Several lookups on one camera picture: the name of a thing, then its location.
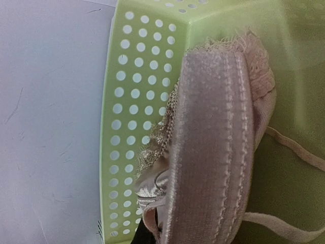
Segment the green plastic basket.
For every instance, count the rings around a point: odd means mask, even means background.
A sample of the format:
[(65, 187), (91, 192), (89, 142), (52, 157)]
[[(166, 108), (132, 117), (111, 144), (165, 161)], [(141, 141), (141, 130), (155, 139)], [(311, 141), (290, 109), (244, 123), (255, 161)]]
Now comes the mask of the green plastic basket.
[[(166, 113), (187, 51), (247, 31), (260, 38), (275, 79), (269, 126), (324, 159), (324, 1), (118, 1), (102, 104), (101, 243), (133, 240), (143, 213), (139, 154)], [(324, 170), (265, 134), (246, 210), (324, 229)], [(296, 242), (244, 221), (233, 243)], [(324, 232), (306, 243), (324, 243)]]

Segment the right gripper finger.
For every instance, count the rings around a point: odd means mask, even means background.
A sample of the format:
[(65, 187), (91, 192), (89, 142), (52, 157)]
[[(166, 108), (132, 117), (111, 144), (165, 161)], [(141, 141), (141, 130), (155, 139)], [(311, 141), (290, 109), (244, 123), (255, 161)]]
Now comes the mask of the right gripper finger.
[(156, 244), (155, 237), (147, 229), (143, 219), (140, 220), (131, 244)]

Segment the pink bra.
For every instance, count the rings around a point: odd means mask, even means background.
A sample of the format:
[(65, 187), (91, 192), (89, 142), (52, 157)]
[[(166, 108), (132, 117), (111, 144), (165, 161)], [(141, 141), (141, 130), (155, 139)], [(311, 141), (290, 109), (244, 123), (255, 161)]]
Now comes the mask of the pink bra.
[(139, 230), (155, 243), (233, 243), (244, 221), (296, 243), (323, 234), (246, 210), (265, 134), (324, 170), (324, 159), (269, 126), (276, 96), (269, 54), (254, 32), (188, 50), (166, 113), (139, 154)]

